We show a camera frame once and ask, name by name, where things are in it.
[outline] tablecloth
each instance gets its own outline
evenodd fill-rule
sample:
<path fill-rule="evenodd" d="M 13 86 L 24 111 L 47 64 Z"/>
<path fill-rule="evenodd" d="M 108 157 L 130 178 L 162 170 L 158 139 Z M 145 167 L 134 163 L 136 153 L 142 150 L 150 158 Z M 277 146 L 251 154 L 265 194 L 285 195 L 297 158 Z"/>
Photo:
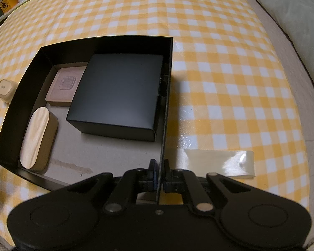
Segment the tablecloth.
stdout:
<path fill-rule="evenodd" d="M 167 146 L 252 150 L 244 182 L 305 207 L 309 178 L 284 69 L 246 0 L 31 0 L 0 27 L 0 80 L 19 82 L 40 47 L 105 35 L 174 38 Z M 0 100 L 0 129 L 8 105 Z M 46 191 L 0 167 L 0 235 L 10 210 Z"/>

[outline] gingham tablecloth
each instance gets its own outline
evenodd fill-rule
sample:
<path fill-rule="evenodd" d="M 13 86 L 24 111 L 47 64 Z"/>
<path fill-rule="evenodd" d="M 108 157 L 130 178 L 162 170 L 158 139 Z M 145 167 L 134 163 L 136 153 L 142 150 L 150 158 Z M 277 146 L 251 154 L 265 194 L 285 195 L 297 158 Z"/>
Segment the gingham tablecloth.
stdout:
<path fill-rule="evenodd" d="M 40 47 L 106 35 L 172 36 L 167 146 L 253 150 L 246 183 L 305 207 L 299 115 L 272 44 L 245 0 L 32 0 L 0 27 L 0 80 L 19 82 Z M 0 129 L 8 106 L 0 100 Z M 10 210 L 46 191 L 0 167 L 0 235 Z"/>

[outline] brown stain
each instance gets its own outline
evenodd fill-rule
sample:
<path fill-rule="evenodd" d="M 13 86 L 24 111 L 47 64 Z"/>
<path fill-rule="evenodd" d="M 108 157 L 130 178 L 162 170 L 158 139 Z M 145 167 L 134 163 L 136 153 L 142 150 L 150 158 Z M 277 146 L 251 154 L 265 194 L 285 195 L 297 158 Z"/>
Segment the brown stain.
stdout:
<path fill-rule="evenodd" d="M 81 174 L 92 174 L 93 173 L 91 168 L 80 167 L 80 166 L 77 166 L 73 163 L 63 162 L 63 161 L 60 161 L 58 159 L 51 159 L 50 163 L 54 164 L 54 165 L 58 165 L 58 166 L 63 167 L 63 168 L 68 168 L 68 169 L 80 172 Z"/>

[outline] gray cushion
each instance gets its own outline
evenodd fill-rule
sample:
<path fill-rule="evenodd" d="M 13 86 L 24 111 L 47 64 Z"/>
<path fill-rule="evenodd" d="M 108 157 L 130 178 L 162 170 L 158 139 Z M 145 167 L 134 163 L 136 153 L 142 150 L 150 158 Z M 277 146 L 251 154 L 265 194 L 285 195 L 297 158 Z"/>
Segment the gray cushion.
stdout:
<path fill-rule="evenodd" d="M 290 37 L 314 82 L 314 0 L 257 0 Z"/>

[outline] orange box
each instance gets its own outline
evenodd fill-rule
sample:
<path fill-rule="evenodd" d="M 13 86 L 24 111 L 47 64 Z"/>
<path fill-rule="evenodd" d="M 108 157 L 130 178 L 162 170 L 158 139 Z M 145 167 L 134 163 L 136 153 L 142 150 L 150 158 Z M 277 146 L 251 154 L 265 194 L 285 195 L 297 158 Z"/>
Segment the orange box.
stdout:
<path fill-rule="evenodd" d="M 15 5 L 17 5 L 18 0 L 1 0 L 0 7 L 4 13 L 11 10 Z"/>

